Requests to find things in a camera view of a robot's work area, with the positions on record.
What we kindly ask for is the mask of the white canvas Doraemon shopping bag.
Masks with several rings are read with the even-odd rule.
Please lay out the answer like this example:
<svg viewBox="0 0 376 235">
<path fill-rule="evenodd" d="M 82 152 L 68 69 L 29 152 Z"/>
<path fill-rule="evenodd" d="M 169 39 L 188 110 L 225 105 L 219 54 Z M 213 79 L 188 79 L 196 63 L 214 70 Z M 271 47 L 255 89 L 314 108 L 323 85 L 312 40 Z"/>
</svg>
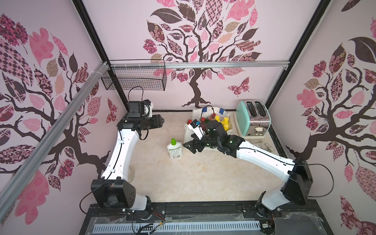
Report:
<svg viewBox="0 0 376 235">
<path fill-rule="evenodd" d="M 200 123 L 203 126 L 203 130 L 207 131 L 206 124 L 210 120 L 218 120 L 222 125 L 224 125 L 225 119 L 227 120 L 227 124 L 229 125 L 228 129 L 226 129 L 226 132 L 228 134 L 231 134 L 232 130 L 235 127 L 231 112 L 226 111 L 225 109 L 220 108 L 220 107 L 212 108 L 211 106 L 206 107 L 206 108 L 194 109 L 184 124 L 184 127 L 185 127 L 184 143 L 193 140 L 192 134 L 194 134 L 194 131 L 190 129 L 191 122 L 195 120 L 196 122 L 200 121 Z"/>
</svg>

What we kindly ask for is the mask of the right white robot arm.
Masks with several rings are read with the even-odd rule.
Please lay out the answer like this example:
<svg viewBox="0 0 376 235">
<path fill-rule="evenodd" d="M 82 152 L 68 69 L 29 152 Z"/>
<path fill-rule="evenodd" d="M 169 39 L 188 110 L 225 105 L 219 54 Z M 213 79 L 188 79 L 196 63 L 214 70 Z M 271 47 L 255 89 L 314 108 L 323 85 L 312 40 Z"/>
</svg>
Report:
<svg viewBox="0 0 376 235">
<path fill-rule="evenodd" d="M 240 136 L 229 135 L 216 120 L 202 125 L 195 119 L 187 127 L 193 132 L 192 140 L 183 146 L 193 154 L 202 152 L 206 147 L 217 149 L 225 155 L 251 162 L 282 180 L 279 187 L 260 195 L 255 204 L 255 211 L 259 216 L 267 216 L 288 203 L 300 206 L 307 203 L 313 179 L 306 161 L 272 154 Z"/>
</svg>

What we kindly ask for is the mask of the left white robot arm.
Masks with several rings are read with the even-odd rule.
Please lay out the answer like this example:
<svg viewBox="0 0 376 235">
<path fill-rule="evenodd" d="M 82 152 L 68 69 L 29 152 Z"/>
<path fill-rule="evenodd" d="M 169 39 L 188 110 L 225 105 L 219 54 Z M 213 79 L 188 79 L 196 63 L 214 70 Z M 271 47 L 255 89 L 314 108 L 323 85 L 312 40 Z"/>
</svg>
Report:
<svg viewBox="0 0 376 235">
<path fill-rule="evenodd" d="M 137 141 L 143 141 L 142 131 L 161 128 L 164 119 L 152 113 L 150 100 L 131 101 L 129 110 L 117 124 L 117 141 L 109 164 L 101 177 L 93 180 L 91 191 L 102 208 L 123 208 L 151 211 L 148 196 L 139 195 L 129 183 L 129 166 Z"/>
</svg>

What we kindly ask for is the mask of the white bottle green cap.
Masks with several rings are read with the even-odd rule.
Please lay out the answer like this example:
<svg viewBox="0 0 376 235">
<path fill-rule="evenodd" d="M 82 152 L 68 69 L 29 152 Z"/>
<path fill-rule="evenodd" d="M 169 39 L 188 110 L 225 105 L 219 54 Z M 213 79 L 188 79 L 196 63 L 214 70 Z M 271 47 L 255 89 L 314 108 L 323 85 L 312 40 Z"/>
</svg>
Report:
<svg viewBox="0 0 376 235">
<path fill-rule="evenodd" d="M 170 144 L 167 146 L 169 157 L 177 159 L 183 156 L 182 144 L 175 139 L 171 139 Z"/>
</svg>

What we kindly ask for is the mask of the mint green toaster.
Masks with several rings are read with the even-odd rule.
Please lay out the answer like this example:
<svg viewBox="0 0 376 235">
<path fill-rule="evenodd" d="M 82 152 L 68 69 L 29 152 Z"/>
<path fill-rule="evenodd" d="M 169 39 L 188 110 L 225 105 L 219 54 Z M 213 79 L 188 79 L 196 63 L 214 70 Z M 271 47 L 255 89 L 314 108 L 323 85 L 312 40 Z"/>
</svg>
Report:
<svg viewBox="0 0 376 235">
<path fill-rule="evenodd" d="M 271 126 L 270 114 L 259 100 L 241 100 L 234 113 L 237 131 L 245 139 L 263 139 Z"/>
</svg>

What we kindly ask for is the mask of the aluminium rail back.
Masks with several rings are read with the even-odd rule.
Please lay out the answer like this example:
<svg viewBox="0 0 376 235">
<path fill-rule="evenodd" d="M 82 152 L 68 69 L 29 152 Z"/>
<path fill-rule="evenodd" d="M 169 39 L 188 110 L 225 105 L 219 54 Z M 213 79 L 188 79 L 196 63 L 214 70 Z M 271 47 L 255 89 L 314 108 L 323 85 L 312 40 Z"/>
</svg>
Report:
<svg viewBox="0 0 376 235">
<path fill-rule="evenodd" d="M 166 63 L 158 60 L 157 63 L 112 63 L 112 68 L 146 68 L 153 67 L 158 69 L 196 69 L 196 68 L 260 68 L 260 67 L 283 67 L 289 66 L 289 61 L 230 61 L 230 62 L 187 62 L 187 63 Z"/>
</svg>

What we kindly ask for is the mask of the aluminium rail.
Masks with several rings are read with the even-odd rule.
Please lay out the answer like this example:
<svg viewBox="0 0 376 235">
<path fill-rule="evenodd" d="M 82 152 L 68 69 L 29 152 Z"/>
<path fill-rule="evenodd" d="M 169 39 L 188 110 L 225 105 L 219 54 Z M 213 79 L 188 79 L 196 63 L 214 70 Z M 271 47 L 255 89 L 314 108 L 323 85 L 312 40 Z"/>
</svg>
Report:
<svg viewBox="0 0 376 235">
<path fill-rule="evenodd" d="M 230 62 L 187 62 L 187 63 L 166 63 L 158 60 L 157 63 L 112 63 L 112 68 L 146 68 L 153 67 L 158 69 L 196 69 L 196 68 L 260 68 L 260 67 L 283 67 L 289 66 L 289 61 L 230 61 Z"/>
<path fill-rule="evenodd" d="M 18 196 L 31 180 L 34 173 L 38 170 L 42 161 L 48 156 L 52 147 L 64 132 L 69 122 L 77 113 L 79 107 L 83 104 L 86 97 L 90 94 L 96 83 L 102 78 L 103 74 L 109 69 L 108 62 L 102 61 L 90 74 L 88 80 L 81 87 L 66 109 L 59 116 L 57 121 L 45 137 L 37 144 L 31 155 L 22 163 L 19 170 L 10 179 L 5 188 L 1 191 L 1 221 L 5 218 L 12 205 L 16 202 Z"/>
</svg>

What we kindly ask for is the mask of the aluminium rail left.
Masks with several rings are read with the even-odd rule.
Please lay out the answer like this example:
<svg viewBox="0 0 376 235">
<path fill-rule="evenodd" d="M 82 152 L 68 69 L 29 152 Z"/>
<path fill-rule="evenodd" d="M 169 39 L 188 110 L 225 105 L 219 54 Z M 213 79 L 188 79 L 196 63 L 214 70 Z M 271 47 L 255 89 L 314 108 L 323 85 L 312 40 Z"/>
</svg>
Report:
<svg viewBox="0 0 376 235">
<path fill-rule="evenodd" d="M 5 188 L 1 191 L 1 221 L 5 218 L 12 205 L 16 202 L 18 196 L 31 180 L 34 173 L 38 170 L 42 161 L 48 156 L 52 147 L 64 132 L 69 122 L 77 113 L 79 107 L 83 104 L 86 97 L 90 94 L 96 83 L 102 78 L 103 74 L 109 69 L 108 62 L 102 61 L 90 74 L 88 80 L 81 87 L 66 109 L 59 116 L 57 121 L 45 137 L 37 144 L 31 155 L 22 163 L 19 170 L 10 179 Z"/>
</svg>

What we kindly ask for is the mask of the black corner frame post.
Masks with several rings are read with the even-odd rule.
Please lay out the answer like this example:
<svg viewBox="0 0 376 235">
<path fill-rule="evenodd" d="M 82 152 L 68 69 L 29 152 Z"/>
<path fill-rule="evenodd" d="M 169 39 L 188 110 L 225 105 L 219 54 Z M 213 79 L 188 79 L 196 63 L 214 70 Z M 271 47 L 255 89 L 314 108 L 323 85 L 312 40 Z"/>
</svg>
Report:
<svg viewBox="0 0 376 235">
<path fill-rule="evenodd" d="M 111 69 L 112 64 L 109 60 L 109 57 L 108 57 L 108 55 L 105 51 L 105 48 L 104 48 L 104 46 L 103 46 L 103 44 L 102 44 L 102 42 L 99 38 L 99 35 L 98 35 L 98 33 L 97 33 L 97 31 L 94 27 L 94 24 L 93 24 L 93 22 L 92 22 L 92 20 L 89 16 L 89 13 L 88 13 L 83 1 L 82 0 L 72 0 L 72 3 L 76 8 L 76 10 L 77 10 L 85 28 L 86 28 L 86 30 L 87 30 L 90 38 L 91 38 L 91 41 L 92 41 L 93 45 L 95 46 L 97 53 L 99 54 L 100 59 L 102 60 L 102 62 L 107 63 L 108 68 L 109 68 L 107 71 L 110 75 L 110 78 L 111 78 L 111 80 L 114 84 L 114 87 L 115 87 L 115 89 L 116 89 L 116 91 L 117 91 L 126 111 L 128 111 L 129 110 L 129 101 L 126 98 L 126 95 L 125 95 L 123 89 L 120 86 L 118 78 L 116 77 L 113 70 Z"/>
</svg>

